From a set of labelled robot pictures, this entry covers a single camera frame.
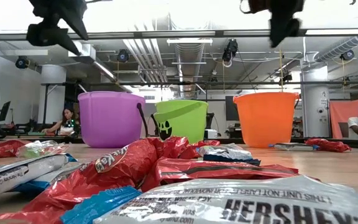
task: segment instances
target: ceiling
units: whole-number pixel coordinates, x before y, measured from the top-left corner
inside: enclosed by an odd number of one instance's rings
[[[26,29],[30,22],[39,22],[38,18],[35,18],[31,11],[32,7],[27,0],[22,1],[22,5],[13,3],[12,1],[0,0],[0,4],[5,4],[5,9],[0,8],[0,18],[3,14],[5,17],[12,18],[11,20],[0,19],[0,30],[19,30]],[[200,0],[200,4],[205,7],[208,5],[208,10],[200,10],[200,7],[196,7],[191,4],[190,0],[180,1],[174,0],[114,0],[107,2],[99,2],[90,4],[88,11],[84,16],[84,22],[89,32],[111,32],[117,30],[135,30],[134,24],[143,23],[149,19],[152,21],[154,27],[157,30],[169,30],[172,29],[170,20],[173,19],[167,16],[175,15],[173,8],[183,14],[186,11],[187,19],[190,19],[192,24],[196,24],[198,21],[209,21],[209,29],[268,29],[268,19],[270,17],[269,12],[262,12],[255,15],[244,15],[239,12],[239,1],[236,0]],[[305,10],[301,13],[297,13],[296,17],[302,19],[302,27],[307,28],[358,28],[358,0],[357,4],[353,7],[349,6],[349,2],[345,0],[307,0],[305,3]],[[159,10],[144,10],[144,7],[159,9]],[[231,9],[229,12],[222,11],[221,9]],[[186,20],[181,20],[180,24],[186,26]],[[317,52],[328,50],[338,43],[341,43],[347,37],[294,37],[286,38],[277,48],[271,49],[269,47],[269,39],[267,37],[248,37],[237,38],[239,44],[239,52],[241,54],[236,55],[236,59],[248,60],[248,62],[236,62],[233,61],[231,67],[224,68],[223,65],[216,60],[220,60],[224,48],[226,47],[229,39],[227,38],[213,38],[212,44],[204,44],[203,56],[201,61],[206,62],[205,65],[201,65],[198,80],[207,81],[211,78],[213,71],[216,71],[214,75],[218,81],[238,81],[246,82],[252,81],[278,81],[277,75],[274,71],[280,68],[279,51],[283,52],[282,64],[286,64],[291,58],[303,59],[303,54],[306,55],[309,60]],[[82,41],[83,44],[91,44],[97,50],[97,58],[103,61],[107,67],[118,73],[117,71],[135,71],[134,73],[119,73],[119,79],[125,81],[138,82],[139,77],[136,74],[138,69],[138,63],[133,56],[130,60],[122,64],[119,67],[116,63],[116,56],[120,49],[128,49],[123,40],[90,40]],[[177,66],[172,65],[172,62],[177,62],[175,55],[175,45],[167,44],[167,39],[157,39],[158,47],[160,50],[163,64],[167,67],[176,69]],[[84,82],[100,82],[100,71],[96,68],[76,63],[72,58],[68,57],[67,50],[59,47],[34,47],[26,41],[9,41],[1,42],[0,50],[35,50],[45,49],[48,50],[47,55],[29,56],[32,62],[38,65],[45,64],[58,64],[65,66],[68,70],[68,78],[76,79],[81,78]],[[346,63],[344,66],[337,58],[335,60],[329,60],[328,65],[328,79],[329,80],[342,80],[343,77],[349,76],[352,81],[358,80],[358,47],[354,48],[356,59]],[[16,61],[16,56],[5,56],[7,59]],[[300,70],[300,67],[294,67],[293,71]],[[170,80],[178,80],[179,78],[171,77]],[[253,88],[255,86],[236,86],[225,85],[216,86],[214,88],[223,89],[242,89]],[[278,88],[279,86],[257,86],[257,88]],[[331,86],[332,89],[342,89],[341,85]],[[358,85],[352,85],[351,89],[358,91]]]

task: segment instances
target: wooden table surface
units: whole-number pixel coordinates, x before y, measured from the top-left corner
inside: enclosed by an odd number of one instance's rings
[[[301,174],[316,177],[323,182],[344,184],[358,190],[358,149],[352,152],[287,152],[274,149],[247,148],[254,158],[262,160],[262,165],[280,164],[299,169]],[[112,149],[92,149],[82,144],[73,144],[68,152],[79,162],[97,159]],[[18,158],[2,158],[0,164],[19,161]],[[16,212],[27,202],[29,196],[20,193],[0,195],[0,213]]]

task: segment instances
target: bucket handle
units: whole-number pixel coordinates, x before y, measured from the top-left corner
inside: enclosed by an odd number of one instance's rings
[[[143,125],[144,125],[144,130],[146,132],[146,137],[149,136],[149,130],[147,129],[147,123],[146,123],[146,119],[144,118],[144,113],[142,110],[142,104],[141,103],[137,103],[136,105],[137,109],[139,110],[140,116],[142,117],[142,121],[143,121]]]
[[[161,122],[167,121],[169,119],[176,118],[178,116],[178,114],[189,113],[190,111],[193,111],[193,110],[201,107],[202,105],[203,105],[203,102],[197,102],[197,103],[192,103],[192,104],[190,104],[188,106],[184,106],[182,108],[179,108],[177,110],[173,110],[173,111],[170,111],[170,112],[155,113],[154,118],[157,121],[160,121],[160,123],[161,123]]]

